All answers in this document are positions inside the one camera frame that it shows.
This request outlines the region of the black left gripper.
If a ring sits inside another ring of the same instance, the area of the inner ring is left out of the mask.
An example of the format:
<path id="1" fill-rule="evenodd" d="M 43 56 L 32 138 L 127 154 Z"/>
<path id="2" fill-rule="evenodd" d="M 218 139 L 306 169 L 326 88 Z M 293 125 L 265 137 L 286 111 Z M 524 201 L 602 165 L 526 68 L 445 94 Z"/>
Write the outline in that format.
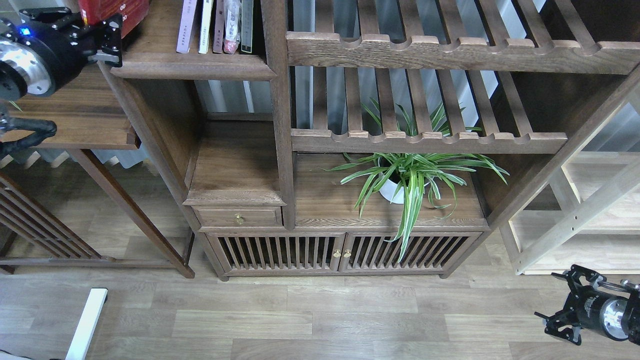
<path id="1" fill-rule="evenodd" d="M 25 23 L 1 19 L 2 98 L 51 96 L 89 63 L 122 67 L 121 14 L 96 25 L 69 7 L 26 7 L 19 16 Z"/>

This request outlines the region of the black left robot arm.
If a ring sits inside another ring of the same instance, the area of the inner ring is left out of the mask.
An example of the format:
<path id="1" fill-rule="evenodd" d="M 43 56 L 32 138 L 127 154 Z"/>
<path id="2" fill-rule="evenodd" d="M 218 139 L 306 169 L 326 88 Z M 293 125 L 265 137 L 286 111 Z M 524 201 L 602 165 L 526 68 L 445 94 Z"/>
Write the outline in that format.
<path id="1" fill-rule="evenodd" d="M 86 25 L 68 7 L 1 19 L 1 154 L 30 147 L 136 150 L 140 141 L 101 71 L 122 63 L 122 16 Z"/>

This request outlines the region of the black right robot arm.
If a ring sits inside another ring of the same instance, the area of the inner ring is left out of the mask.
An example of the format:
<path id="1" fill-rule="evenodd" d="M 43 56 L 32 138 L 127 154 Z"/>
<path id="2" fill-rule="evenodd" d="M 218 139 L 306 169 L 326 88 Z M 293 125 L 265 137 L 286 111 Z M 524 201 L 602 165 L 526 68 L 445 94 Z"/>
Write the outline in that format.
<path id="1" fill-rule="evenodd" d="M 640 342 L 639 285 L 624 279 L 620 285 L 608 282 L 593 269 L 574 264 L 562 274 L 570 289 L 562 310 L 542 318 L 544 332 L 576 346 L 582 344 L 581 330 L 591 330 L 614 341 Z"/>

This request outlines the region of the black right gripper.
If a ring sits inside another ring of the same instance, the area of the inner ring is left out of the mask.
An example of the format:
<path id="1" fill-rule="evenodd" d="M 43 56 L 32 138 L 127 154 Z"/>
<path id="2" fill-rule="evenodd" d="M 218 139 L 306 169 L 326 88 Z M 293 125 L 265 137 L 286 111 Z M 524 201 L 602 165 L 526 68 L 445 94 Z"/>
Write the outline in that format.
<path id="1" fill-rule="evenodd" d="M 599 283 L 607 278 L 594 269 L 585 268 L 573 264 L 570 269 L 562 274 L 552 272 L 551 276 L 558 280 L 564 280 L 569 286 L 567 305 L 552 316 L 546 316 L 534 312 L 535 316 L 542 318 L 545 326 L 544 332 L 562 341 L 576 346 L 582 344 L 581 330 L 591 330 L 603 337 L 614 341 L 626 341 L 629 339 L 627 331 L 623 328 L 623 315 L 627 307 L 627 299 L 622 296 L 603 292 L 599 289 Z M 594 290 L 585 290 L 581 278 L 590 284 Z"/>

